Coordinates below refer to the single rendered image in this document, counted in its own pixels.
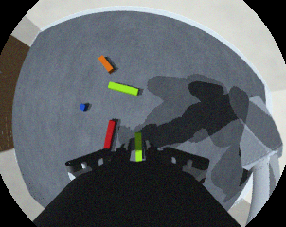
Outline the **red rod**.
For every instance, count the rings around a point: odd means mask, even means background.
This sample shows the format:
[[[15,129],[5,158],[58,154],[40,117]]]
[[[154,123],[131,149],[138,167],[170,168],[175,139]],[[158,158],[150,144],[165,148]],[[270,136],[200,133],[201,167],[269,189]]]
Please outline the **red rod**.
[[[116,121],[109,120],[107,132],[106,132],[106,137],[105,137],[105,142],[104,142],[104,148],[111,149],[113,135],[114,135],[114,131],[115,131],[115,126],[116,126]]]

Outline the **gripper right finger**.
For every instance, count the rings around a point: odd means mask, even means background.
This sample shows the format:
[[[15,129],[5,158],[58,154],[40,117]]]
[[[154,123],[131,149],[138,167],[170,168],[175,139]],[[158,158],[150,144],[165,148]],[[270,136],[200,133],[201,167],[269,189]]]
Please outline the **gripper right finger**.
[[[147,160],[147,167],[165,169],[165,164],[190,173],[201,184],[205,182],[209,166],[209,159],[205,157],[170,147],[163,148],[159,152],[157,147],[153,143],[149,143],[148,140],[144,141],[144,153],[145,160]],[[172,157],[175,158],[176,164],[171,161]]]

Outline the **lime green rod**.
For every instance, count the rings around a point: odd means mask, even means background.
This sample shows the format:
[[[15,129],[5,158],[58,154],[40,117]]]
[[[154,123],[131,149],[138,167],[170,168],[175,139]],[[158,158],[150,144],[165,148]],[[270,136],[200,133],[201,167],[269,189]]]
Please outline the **lime green rod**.
[[[122,92],[122,93],[130,94],[133,96],[137,96],[137,93],[138,93],[138,89],[136,89],[136,88],[117,84],[117,83],[113,83],[113,82],[109,82],[108,88]]]
[[[137,161],[142,161],[141,132],[135,133],[135,156]]]

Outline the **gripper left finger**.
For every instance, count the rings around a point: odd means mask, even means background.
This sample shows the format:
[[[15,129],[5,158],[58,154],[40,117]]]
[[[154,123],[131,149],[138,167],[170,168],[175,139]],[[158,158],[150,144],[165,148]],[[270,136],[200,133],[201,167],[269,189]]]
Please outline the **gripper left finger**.
[[[113,156],[112,156],[113,155]],[[98,160],[103,160],[102,165],[98,165]],[[112,158],[112,159],[111,159]],[[109,148],[104,148],[96,152],[81,156],[79,158],[67,161],[65,163],[70,181],[79,175],[103,167],[119,167],[126,166],[126,158],[130,161],[131,158],[131,141],[126,141],[116,151],[111,151]]]

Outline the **orange rod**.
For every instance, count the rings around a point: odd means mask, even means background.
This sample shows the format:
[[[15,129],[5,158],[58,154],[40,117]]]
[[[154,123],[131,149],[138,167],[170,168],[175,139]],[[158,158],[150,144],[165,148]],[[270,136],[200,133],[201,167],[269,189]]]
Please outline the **orange rod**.
[[[115,71],[113,67],[110,65],[110,63],[103,56],[100,56],[98,59],[101,61],[101,63],[106,68],[106,70],[109,72],[109,74]]]

